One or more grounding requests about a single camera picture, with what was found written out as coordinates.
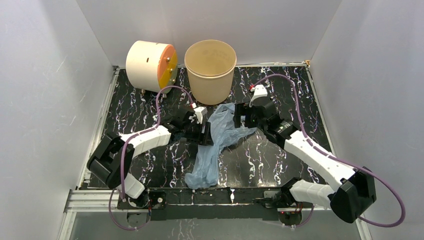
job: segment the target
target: black marble surface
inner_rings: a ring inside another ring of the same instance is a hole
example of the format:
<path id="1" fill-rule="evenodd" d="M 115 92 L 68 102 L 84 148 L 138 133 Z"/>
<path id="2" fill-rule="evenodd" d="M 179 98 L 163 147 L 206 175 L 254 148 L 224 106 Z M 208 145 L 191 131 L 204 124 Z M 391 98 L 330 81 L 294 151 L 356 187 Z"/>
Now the black marble surface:
<path id="1" fill-rule="evenodd" d="M 178 69 L 175 85 L 189 89 L 187 72 Z M 296 83 L 300 113 L 307 134 L 325 149 L 330 145 L 318 111 L 315 96 L 304 66 L 236 67 L 231 93 L 225 103 L 242 103 L 250 100 L 249 86 L 261 78 L 279 73 Z M 297 122 L 294 91 L 290 83 L 278 77 L 265 81 L 269 96 L 277 104 L 282 117 Z M 126 71 L 120 70 L 113 92 L 103 134 L 106 132 L 129 134 L 151 127 L 156 119 L 156 93 L 134 88 L 128 81 Z M 162 117 L 173 114 L 173 109 L 188 105 L 185 93 L 172 89 L 161 98 Z M 208 116 L 216 106 L 208 106 Z M 191 173 L 195 164 L 197 146 L 185 142 L 157 147 L 132 161 L 130 173 L 147 187 L 186 187 L 184 176 Z M 238 144 L 223 150 L 218 159 L 220 187 L 274 187 L 281 186 L 293 177 L 309 182 L 324 183 L 310 167 L 294 155 L 269 142 L 260 130 L 240 139 Z M 89 188 L 105 187 L 91 175 Z"/>

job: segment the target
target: white enclosure wall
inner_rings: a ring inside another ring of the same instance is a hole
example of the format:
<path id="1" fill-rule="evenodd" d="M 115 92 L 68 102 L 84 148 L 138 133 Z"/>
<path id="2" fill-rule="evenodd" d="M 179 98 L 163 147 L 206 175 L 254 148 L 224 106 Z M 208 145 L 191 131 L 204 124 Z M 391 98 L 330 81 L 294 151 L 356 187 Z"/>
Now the white enclosure wall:
<path id="1" fill-rule="evenodd" d="M 194 43 L 230 44 L 238 64 L 312 58 L 341 0 L 77 0 L 113 65 L 137 40 L 173 44 L 178 62 Z"/>
<path id="2" fill-rule="evenodd" d="M 0 7 L 0 239 L 56 239 L 112 78 L 75 0 Z"/>
<path id="3" fill-rule="evenodd" d="M 423 239 L 424 2 L 344 0 L 311 62 L 335 153 L 399 192 L 406 220 L 373 239 Z M 392 223 L 396 199 L 377 184 L 368 219 Z"/>

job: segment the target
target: purple cable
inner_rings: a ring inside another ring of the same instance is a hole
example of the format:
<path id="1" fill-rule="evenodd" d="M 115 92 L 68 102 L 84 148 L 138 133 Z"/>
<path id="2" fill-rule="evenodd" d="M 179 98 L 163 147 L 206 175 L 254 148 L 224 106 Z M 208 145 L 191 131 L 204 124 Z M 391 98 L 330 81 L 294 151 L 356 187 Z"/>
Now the purple cable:
<path id="1" fill-rule="evenodd" d="M 115 189 L 113 189 L 112 190 L 112 193 L 110 194 L 110 197 L 109 197 L 109 216 L 110 216 L 110 218 L 112 219 L 112 221 L 113 221 L 113 223 L 116 225 L 116 226 L 118 226 L 120 229 L 123 229 L 123 230 L 127 230 L 127 231 L 135 231 L 135 230 L 137 230 L 137 229 L 141 229 L 142 227 L 144 227 L 144 226 L 146 226 L 148 223 L 150 223 L 150 217 L 149 217 L 149 219 L 148 219 L 148 221 L 147 222 L 145 222 L 145 223 L 143 223 L 142 225 L 140 225 L 140 226 L 136 226 L 136 227 L 126 227 L 126 226 L 122 226 L 121 224 L 119 224 L 118 223 L 118 221 L 115 219 L 115 217 L 114 217 L 114 215 L 112 214 L 112 206 L 111 206 L 111 204 L 112 204 L 112 196 L 114 195 L 114 192 L 115 192 Z"/>
<path id="2" fill-rule="evenodd" d="M 183 91 L 184 93 L 187 94 L 188 99 L 190 100 L 190 104 L 193 104 L 193 99 L 190 96 L 189 92 L 187 90 L 185 90 L 184 88 L 180 87 L 180 86 L 166 86 L 164 88 L 162 88 L 156 95 L 156 110 L 157 110 L 157 122 L 156 124 L 148 129 L 139 131 L 134 133 L 133 135 L 129 136 L 129 138 L 125 141 L 124 145 L 123 145 L 123 151 L 122 151 L 122 155 L 120 156 L 120 184 L 122 187 L 122 192 L 121 192 L 121 199 L 124 201 L 125 200 L 125 178 L 124 178 L 124 160 L 125 160 L 125 150 L 127 149 L 128 143 L 134 139 L 135 137 L 137 137 L 138 135 L 141 134 L 145 134 L 148 132 L 151 132 L 153 130 L 155 130 L 157 127 L 159 127 L 159 125 L 161 124 L 161 109 L 159 108 L 159 96 L 161 95 L 161 93 L 166 90 L 166 89 L 170 89 L 170 88 L 176 88 L 176 89 L 180 89 L 181 91 Z"/>
<path id="3" fill-rule="evenodd" d="M 314 146 L 314 144 L 312 143 L 311 139 L 308 137 L 308 135 L 307 135 L 307 133 L 305 131 L 304 124 L 303 124 L 303 121 L 302 121 L 302 118 L 301 118 L 300 105 L 299 105 L 299 100 L 298 100 L 298 92 L 296 90 L 296 84 L 295 84 L 295 82 L 293 80 L 289 79 L 287 76 L 285 76 L 283 74 L 275 73 L 275 74 L 271 74 L 271 75 L 265 76 L 264 78 L 262 78 L 261 80 L 259 80 L 257 83 L 255 83 L 253 85 L 253 87 L 256 86 L 256 85 L 258 85 L 258 84 L 260 84 L 261 82 L 263 82 L 263 81 L 271 78 L 271 77 L 282 77 L 283 79 L 285 79 L 285 80 L 287 80 L 287 81 L 289 81 L 291 83 L 291 87 L 293 88 L 293 91 L 294 91 L 294 99 L 295 99 L 295 104 L 296 104 L 296 108 L 297 108 L 297 111 L 296 111 L 297 112 L 297 119 L 299 120 L 300 128 L 301 128 L 301 131 L 303 133 L 303 136 L 306 138 L 307 143 L 311 147 L 313 147 L 313 149 L 315 149 L 318 153 L 320 153 L 320 154 L 322 154 L 324 156 L 327 156 L 327 153 L 325 153 L 324 151 L 322 151 L 318 147 Z M 353 168 L 356 168 L 358 170 L 361 170 L 361 171 L 363 171 L 363 172 L 371 175 L 373 178 L 377 179 L 378 181 L 380 181 L 380 183 L 382 183 L 384 186 L 386 186 L 386 188 L 389 189 L 389 191 L 394 195 L 394 197 L 396 198 L 396 200 L 399 202 L 401 214 L 400 214 L 400 218 L 396 222 L 394 222 L 394 223 L 390 223 L 390 224 L 378 223 L 378 222 L 374 222 L 374 221 L 370 221 L 368 219 L 365 219 L 365 218 L 363 218 L 361 216 L 359 217 L 360 220 L 362 220 L 362 221 L 364 221 L 366 223 L 369 223 L 371 225 L 374 225 L 374 226 L 377 226 L 377 227 L 382 227 L 382 228 L 393 228 L 393 227 L 396 227 L 396 226 L 400 225 L 405 220 L 405 215 L 406 215 L 405 204 L 402 201 L 401 196 L 399 196 L 399 194 L 393 189 L 392 186 L 390 186 L 389 183 L 387 183 L 385 180 L 381 179 L 378 175 L 376 175 L 372 171 L 370 171 L 368 169 L 365 169 L 365 168 L 363 168 L 363 167 L 361 167 L 359 165 L 350 163 L 350 162 L 348 162 L 348 161 L 346 161 L 344 159 L 341 159 L 341 158 L 338 158 L 338 157 L 335 157 L 335 156 L 331 156 L 331 155 L 329 155 L 328 158 L 331 159 L 331 160 L 337 161 L 339 163 L 349 165 L 349 166 L 351 166 Z"/>
<path id="4" fill-rule="evenodd" d="M 310 213 L 307 216 L 306 220 L 304 222 L 302 222 L 301 224 L 299 224 L 299 225 L 295 225 L 296 228 L 302 227 L 303 225 L 305 225 L 309 221 L 309 219 L 311 219 L 312 213 L 314 212 L 314 208 L 315 208 L 315 205 L 312 205 L 312 207 L 310 208 Z"/>

